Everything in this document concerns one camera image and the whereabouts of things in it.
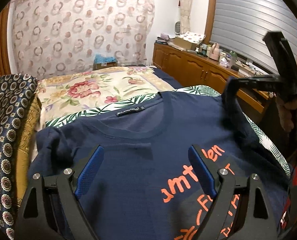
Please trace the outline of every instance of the gold fabric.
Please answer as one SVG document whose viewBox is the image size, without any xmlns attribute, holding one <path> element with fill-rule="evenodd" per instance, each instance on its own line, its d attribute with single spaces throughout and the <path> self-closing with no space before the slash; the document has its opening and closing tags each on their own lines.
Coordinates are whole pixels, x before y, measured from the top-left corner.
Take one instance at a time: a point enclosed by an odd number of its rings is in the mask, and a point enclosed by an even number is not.
<svg viewBox="0 0 297 240">
<path fill-rule="evenodd" d="M 21 205 L 24 193 L 28 186 L 27 172 L 30 165 L 29 148 L 30 140 L 34 135 L 34 128 L 39 120 L 41 112 L 41 102 L 38 97 L 34 95 L 32 103 L 27 110 L 27 115 L 23 119 L 23 123 L 19 130 L 19 136 L 16 142 L 16 200 L 18 208 Z"/>
</svg>

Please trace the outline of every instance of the circle pattern curtain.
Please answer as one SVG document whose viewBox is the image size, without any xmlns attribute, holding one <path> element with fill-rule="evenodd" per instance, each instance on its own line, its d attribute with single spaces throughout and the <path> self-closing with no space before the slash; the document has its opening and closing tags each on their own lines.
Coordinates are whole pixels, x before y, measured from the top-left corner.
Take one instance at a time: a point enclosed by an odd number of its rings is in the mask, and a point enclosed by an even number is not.
<svg viewBox="0 0 297 240">
<path fill-rule="evenodd" d="M 92 70 L 96 54 L 145 64 L 154 0 L 13 0 L 17 70 L 38 80 Z"/>
</svg>

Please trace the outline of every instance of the blue gripper pad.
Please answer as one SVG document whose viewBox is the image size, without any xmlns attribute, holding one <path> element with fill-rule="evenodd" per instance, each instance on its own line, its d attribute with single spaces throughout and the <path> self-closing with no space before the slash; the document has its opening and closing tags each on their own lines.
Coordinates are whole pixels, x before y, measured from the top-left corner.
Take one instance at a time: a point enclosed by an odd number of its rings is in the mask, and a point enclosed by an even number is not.
<svg viewBox="0 0 297 240">
<path fill-rule="evenodd" d="M 78 177 L 77 187 L 74 192 L 77 199 L 80 199 L 81 196 L 88 192 L 90 185 L 92 184 L 95 175 L 103 162 L 103 159 L 104 149 L 102 146 L 99 146 Z"/>
<path fill-rule="evenodd" d="M 216 180 L 214 178 L 214 174 L 212 175 L 205 164 L 205 162 L 213 161 L 202 156 L 202 151 L 197 146 L 191 146 L 188 149 L 188 159 L 193 167 L 193 170 L 198 178 L 198 181 L 201 184 L 204 193 L 214 199 L 217 195 Z"/>
</svg>

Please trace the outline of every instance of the window blind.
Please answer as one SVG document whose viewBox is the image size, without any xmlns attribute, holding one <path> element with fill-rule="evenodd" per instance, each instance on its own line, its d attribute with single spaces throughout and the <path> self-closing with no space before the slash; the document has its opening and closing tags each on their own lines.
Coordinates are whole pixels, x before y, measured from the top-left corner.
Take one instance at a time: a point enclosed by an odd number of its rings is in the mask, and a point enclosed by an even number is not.
<svg viewBox="0 0 297 240">
<path fill-rule="evenodd" d="M 282 0 L 216 0 L 210 41 L 277 73 L 262 41 L 267 31 L 282 31 L 297 58 L 297 20 Z"/>
</svg>

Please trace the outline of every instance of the patterned pillow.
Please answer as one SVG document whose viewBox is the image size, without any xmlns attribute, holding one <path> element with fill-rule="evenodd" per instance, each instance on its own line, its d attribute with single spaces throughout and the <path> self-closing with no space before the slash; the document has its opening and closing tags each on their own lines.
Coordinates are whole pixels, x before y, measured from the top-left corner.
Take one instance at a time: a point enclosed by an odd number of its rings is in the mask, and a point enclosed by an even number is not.
<svg viewBox="0 0 297 240">
<path fill-rule="evenodd" d="M 14 238 L 16 215 L 15 142 L 37 81 L 30 75 L 0 77 L 0 228 Z"/>
</svg>

